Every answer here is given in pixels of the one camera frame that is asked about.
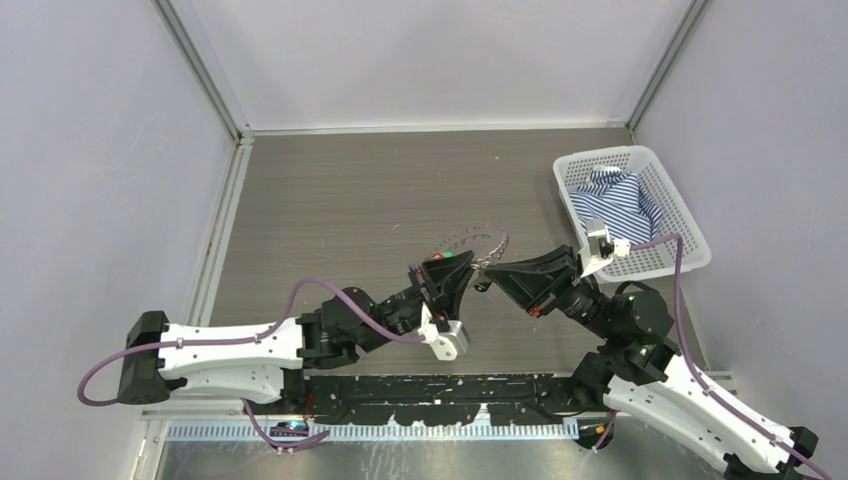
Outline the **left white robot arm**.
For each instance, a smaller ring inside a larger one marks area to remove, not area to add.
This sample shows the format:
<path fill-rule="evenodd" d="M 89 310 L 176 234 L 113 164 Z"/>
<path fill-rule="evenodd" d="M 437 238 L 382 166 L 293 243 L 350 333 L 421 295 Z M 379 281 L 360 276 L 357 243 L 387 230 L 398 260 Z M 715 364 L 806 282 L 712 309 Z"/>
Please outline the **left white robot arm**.
<path fill-rule="evenodd" d="M 273 323 L 197 327 L 143 313 L 126 339 L 117 401 L 163 402 L 173 394 L 212 395 L 298 412 L 307 398 L 306 370 L 333 370 L 390 343 L 425 345 L 455 361 L 470 344 L 459 304 L 474 274 L 473 254 L 439 253 L 409 271 L 410 286 L 376 302 L 358 287 L 340 289 L 312 312 Z"/>

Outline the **numbered metal key ring disc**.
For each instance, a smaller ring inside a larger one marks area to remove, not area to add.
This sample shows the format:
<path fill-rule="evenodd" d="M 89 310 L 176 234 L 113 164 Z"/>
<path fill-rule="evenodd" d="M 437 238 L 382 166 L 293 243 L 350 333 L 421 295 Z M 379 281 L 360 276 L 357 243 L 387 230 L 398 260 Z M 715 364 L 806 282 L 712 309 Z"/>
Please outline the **numbered metal key ring disc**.
<path fill-rule="evenodd" d="M 510 241 L 509 231 L 492 223 L 467 227 L 440 242 L 431 253 L 452 250 L 454 255 L 471 251 L 470 267 L 474 270 L 493 265 L 501 260 Z"/>

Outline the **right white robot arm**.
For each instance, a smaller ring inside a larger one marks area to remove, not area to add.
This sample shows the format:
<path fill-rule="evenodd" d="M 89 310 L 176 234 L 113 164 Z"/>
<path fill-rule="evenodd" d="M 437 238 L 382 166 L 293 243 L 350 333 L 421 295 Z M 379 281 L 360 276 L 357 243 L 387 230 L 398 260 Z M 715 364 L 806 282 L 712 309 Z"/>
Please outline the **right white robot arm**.
<path fill-rule="evenodd" d="M 701 370 L 682 341 L 678 311 L 655 289 L 603 294 L 594 273 L 640 250 L 625 240 L 595 253 L 559 247 L 540 257 L 487 265 L 482 273 L 533 317 L 558 310 L 603 340 L 572 373 L 571 397 L 584 410 L 602 404 L 613 416 L 636 417 L 674 438 L 727 479 L 801 479 L 801 468 L 827 473 L 812 460 L 818 437 L 806 427 L 772 421 Z"/>

